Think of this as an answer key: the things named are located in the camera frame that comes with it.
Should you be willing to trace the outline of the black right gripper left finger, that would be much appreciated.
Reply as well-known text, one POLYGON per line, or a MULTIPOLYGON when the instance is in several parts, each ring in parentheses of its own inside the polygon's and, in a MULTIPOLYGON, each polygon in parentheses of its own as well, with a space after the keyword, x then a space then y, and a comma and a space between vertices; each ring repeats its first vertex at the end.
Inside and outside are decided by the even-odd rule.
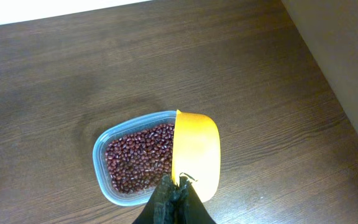
POLYGON ((152 196, 133 224, 173 224, 175 206, 172 202, 175 185, 168 175, 162 177, 152 196))

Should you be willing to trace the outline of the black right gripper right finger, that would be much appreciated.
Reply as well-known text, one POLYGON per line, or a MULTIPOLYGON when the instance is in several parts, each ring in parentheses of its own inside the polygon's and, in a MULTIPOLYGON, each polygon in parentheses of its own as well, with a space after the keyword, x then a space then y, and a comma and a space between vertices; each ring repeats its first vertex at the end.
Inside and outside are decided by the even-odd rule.
POLYGON ((180 197, 177 200, 175 221, 180 224, 216 224, 199 199, 190 180, 180 177, 180 197))

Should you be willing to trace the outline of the small yellow scoop bowl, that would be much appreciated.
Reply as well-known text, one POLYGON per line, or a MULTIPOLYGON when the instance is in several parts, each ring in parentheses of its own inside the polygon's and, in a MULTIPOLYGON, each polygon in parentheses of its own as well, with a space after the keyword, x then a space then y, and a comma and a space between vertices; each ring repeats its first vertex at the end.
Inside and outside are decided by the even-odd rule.
POLYGON ((216 193, 221 170, 221 144, 216 123, 203 114, 177 111, 173 136, 172 180, 187 176, 202 202, 216 193))

